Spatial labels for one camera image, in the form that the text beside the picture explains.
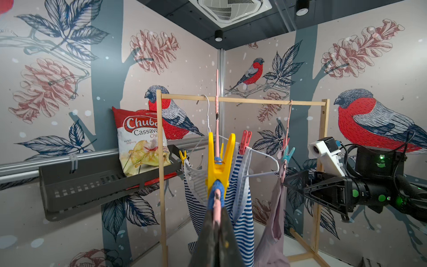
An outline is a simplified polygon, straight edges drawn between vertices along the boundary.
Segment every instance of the black spotlight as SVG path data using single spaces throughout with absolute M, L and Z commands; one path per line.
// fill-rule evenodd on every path
M 222 41 L 222 36 L 224 35 L 224 32 L 220 29 L 215 31 L 215 41 L 220 42 Z
M 310 6 L 310 0 L 297 0 L 295 5 L 296 15 L 303 16 L 307 14 L 309 6 Z

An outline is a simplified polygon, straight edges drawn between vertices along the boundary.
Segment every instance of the bag of chips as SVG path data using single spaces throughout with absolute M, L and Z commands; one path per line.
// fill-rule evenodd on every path
M 159 165 L 157 112 L 129 111 L 113 107 L 119 141 L 119 159 L 126 176 L 157 169 Z M 163 165 L 170 165 L 163 131 Z

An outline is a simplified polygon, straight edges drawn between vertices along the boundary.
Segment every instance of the pink garment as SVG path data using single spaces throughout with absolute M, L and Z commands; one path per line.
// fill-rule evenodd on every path
M 254 267 L 290 267 L 289 260 L 283 255 L 285 189 L 280 174 L 271 196 L 270 218 L 255 250 Z

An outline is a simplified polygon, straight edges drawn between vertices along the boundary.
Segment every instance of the white floor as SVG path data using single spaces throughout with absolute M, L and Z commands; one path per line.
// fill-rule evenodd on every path
M 255 247 L 258 245 L 264 231 L 264 226 L 254 222 Z M 167 239 L 169 267 L 187 267 L 191 254 L 188 252 L 187 244 L 197 240 L 197 234 L 191 221 L 179 229 Z M 295 255 L 305 253 L 305 249 L 294 239 L 285 236 L 284 255 Z M 319 255 L 330 265 L 330 267 L 350 267 L 349 264 L 319 252 Z M 291 263 L 291 267 L 318 267 L 314 259 L 307 259 Z M 132 267 L 161 267 L 161 246 L 158 245 L 143 257 L 134 261 Z

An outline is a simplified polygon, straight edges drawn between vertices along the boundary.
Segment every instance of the air conditioner vent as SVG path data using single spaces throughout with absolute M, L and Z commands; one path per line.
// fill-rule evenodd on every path
M 271 8 L 268 0 L 190 0 L 190 2 L 221 28 Z

